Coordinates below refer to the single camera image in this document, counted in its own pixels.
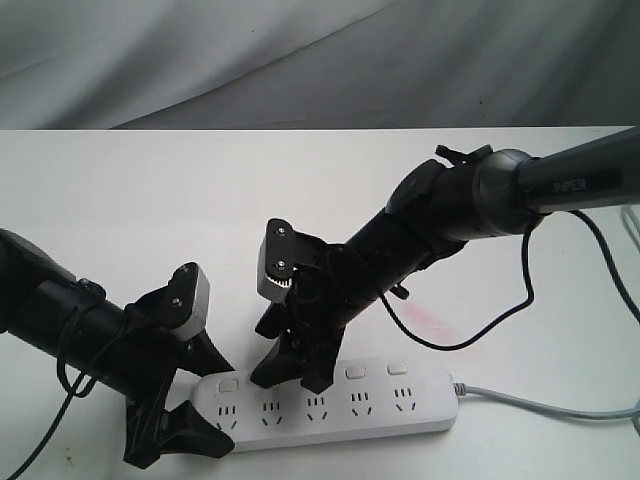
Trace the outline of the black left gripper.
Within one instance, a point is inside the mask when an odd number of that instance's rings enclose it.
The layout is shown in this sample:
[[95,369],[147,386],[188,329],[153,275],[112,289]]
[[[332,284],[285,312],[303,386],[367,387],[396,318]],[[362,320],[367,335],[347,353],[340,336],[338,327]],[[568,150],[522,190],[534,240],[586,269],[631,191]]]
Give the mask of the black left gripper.
[[[175,339],[154,318],[166,291],[161,287],[147,293],[125,309],[135,329],[126,337],[133,355],[126,366],[133,379],[126,394],[124,461],[140,469],[148,468],[163,455],[222,458],[235,447],[234,441],[210,424],[190,401],[171,410],[166,408],[177,370]],[[234,370],[205,329],[181,343],[178,367],[198,376]]]

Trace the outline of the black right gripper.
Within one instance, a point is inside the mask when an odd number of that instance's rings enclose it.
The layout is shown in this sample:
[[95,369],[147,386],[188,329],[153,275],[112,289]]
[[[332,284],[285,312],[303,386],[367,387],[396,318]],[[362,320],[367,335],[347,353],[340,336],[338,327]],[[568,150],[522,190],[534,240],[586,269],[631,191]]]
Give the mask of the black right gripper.
[[269,301],[255,327],[274,345],[250,381],[268,389],[302,377],[303,388],[323,393],[334,383],[346,326],[358,313],[355,259],[345,244],[294,235],[292,286],[282,303]]

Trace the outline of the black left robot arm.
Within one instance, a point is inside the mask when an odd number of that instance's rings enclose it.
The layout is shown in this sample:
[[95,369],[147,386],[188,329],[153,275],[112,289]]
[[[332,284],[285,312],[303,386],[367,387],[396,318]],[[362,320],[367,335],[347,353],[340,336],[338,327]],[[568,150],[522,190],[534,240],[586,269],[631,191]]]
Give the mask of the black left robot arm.
[[210,284],[195,262],[123,308],[20,235],[1,232],[1,329],[56,360],[68,399],[101,383],[126,401],[123,459],[144,469],[166,454],[221,458],[233,440],[189,400],[166,400],[180,370],[232,371],[206,332]]

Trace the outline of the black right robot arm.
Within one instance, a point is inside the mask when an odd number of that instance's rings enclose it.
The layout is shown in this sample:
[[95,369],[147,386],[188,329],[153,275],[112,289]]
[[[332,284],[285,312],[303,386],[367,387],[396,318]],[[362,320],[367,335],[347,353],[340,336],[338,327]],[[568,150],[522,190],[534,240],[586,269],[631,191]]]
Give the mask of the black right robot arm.
[[639,131],[630,128],[546,157],[445,146],[411,171],[387,204],[343,244],[267,222],[257,290],[269,307],[256,332],[273,347],[254,368],[262,388],[299,380],[322,393],[334,381],[347,324],[375,301],[406,298],[404,280],[478,239],[531,237],[554,212],[639,200]]

